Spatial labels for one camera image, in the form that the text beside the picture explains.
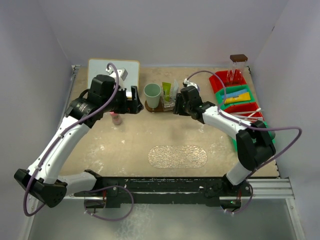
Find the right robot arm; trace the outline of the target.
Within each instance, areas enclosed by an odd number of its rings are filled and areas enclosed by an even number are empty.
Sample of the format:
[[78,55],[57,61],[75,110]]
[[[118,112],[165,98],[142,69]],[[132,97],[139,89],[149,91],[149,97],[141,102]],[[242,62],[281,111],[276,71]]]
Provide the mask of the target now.
[[184,87],[176,95],[173,113],[190,116],[236,141],[238,163],[226,173],[227,180],[222,183],[222,190],[228,196],[235,195],[240,190],[240,183],[276,154],[272,138],[262,121],[242,121],[212,102],[203,102],[194,86]]

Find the white grey toothpaste tube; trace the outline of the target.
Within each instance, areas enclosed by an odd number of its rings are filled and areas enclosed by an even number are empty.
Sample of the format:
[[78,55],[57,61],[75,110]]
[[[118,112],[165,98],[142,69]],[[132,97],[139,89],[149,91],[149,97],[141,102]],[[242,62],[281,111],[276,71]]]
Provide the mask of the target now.
[[172,93],[171,93],[171,96],[172,97],[176,97],[177,93],[178,93],[178,90],[179,90],[179,84],[177,82],[177,80],[175,79],[173,81],[173,88],[172,88]]

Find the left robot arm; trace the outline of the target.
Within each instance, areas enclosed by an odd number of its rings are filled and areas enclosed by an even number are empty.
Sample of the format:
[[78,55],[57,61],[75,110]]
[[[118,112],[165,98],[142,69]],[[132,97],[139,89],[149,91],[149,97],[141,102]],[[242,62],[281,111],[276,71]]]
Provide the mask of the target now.
[[65,161],[88,131],[104,113],[138,114],[143,110],[138,88],[126,88],[117,84],[116,78],[99,74],[78,98],[71,101],[65,116],[48,146],[27,169],[18,169],[14,179],[25,190],[46,206],[57,206],[66,195],[88,192],[98,196],[103,191],[100,176],[91,170],[70,176],[60,176]]

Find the clear acrylic toothbrush holder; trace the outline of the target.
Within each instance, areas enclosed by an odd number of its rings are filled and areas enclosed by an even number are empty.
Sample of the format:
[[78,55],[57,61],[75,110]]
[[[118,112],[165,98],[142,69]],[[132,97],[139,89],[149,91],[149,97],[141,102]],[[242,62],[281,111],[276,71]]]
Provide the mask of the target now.
[[161,97],[161,104],[164,112],[172,111],[175,107],[175,97],[171,94]]

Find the green plastic cup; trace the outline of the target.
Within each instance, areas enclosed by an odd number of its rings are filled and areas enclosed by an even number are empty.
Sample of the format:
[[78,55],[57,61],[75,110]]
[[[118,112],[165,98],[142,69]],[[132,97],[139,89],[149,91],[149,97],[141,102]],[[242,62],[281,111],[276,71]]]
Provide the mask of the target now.
[[161,87],[156,83],[149,83],[144,87],[143,92],[146,96],[148,107],[151,109],[157,108],[162,92]]

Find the clear jar brown lid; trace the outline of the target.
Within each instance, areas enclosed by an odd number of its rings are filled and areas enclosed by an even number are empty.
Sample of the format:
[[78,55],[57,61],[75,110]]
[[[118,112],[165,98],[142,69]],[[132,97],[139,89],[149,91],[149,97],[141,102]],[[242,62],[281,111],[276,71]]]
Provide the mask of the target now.
[[227,71],[226,82],[228,85],[240,84],[248,57],[245,54],[232,54],[229,58],[231,65]]

